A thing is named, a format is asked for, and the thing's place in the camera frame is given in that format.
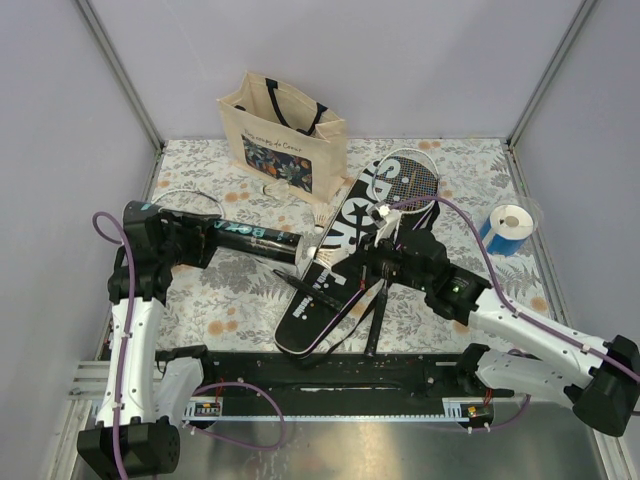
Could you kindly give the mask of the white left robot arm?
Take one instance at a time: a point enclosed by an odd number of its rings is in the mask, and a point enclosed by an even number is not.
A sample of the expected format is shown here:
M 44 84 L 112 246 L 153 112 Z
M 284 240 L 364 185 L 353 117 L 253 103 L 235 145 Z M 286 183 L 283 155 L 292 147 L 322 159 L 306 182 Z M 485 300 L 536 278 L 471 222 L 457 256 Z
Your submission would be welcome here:
M 121 237 L 108 280 L 113 322 L 108 379 L 94 427 L 79 433 L 77 451 L 102 479 L 132 479 L 175 471 L 178 428 L 194 394 L 216 386 L 204 345 L 169 354 L 155 382 L 156 342 L 174 266 L 204 266 L 208 220 L 131 201 L 115 227 Z

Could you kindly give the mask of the black shuttlecock tube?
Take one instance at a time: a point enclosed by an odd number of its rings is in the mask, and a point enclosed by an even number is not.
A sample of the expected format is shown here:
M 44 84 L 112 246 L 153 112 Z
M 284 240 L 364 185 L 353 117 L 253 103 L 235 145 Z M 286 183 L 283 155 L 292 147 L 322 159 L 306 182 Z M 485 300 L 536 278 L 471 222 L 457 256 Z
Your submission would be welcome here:
M 124 208 L 123 229 L 136 260 L 172 258 L 202 269 L 219 248 L 294 265 L 302 241 L 301 235 L 291 232 L 140 201 L 131 201 Z

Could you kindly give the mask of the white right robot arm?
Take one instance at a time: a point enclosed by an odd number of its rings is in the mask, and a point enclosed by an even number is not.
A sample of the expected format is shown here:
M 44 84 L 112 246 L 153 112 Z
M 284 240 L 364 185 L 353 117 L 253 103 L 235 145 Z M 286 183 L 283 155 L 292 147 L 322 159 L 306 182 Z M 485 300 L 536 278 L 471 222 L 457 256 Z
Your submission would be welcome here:
M 569 408 L 587 426 L 620 437 L 639 399 L 639 348 L 618 335 L 607 341 L 566 327 L 518 304 L 496 285 L 453 264 L 446 247 L 426 230 L 395 245 L 365 236 L 359 246 L 332 248 L 317 261 L 370 285 L 380 279 L 424 293 L 438 316 L 497 335 L 522 355 L 468 347 L 455 383 L 475 396 L 487 387 L 511 390 Z

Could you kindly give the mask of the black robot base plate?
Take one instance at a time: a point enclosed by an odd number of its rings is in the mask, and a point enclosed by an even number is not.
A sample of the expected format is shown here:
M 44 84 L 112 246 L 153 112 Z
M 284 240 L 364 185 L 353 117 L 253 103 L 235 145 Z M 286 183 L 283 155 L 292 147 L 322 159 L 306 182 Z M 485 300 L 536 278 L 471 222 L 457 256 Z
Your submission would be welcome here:
M 226 416 L 425 416 L 440 413 L 446 398 L 484 400 L 486 387 L 458 372 L 456 354 L 313 354 L 295 360 L 281 353 L 214 352 L 203 346 L 160 351 L 157 363 L 194 358 L 202 385 Z

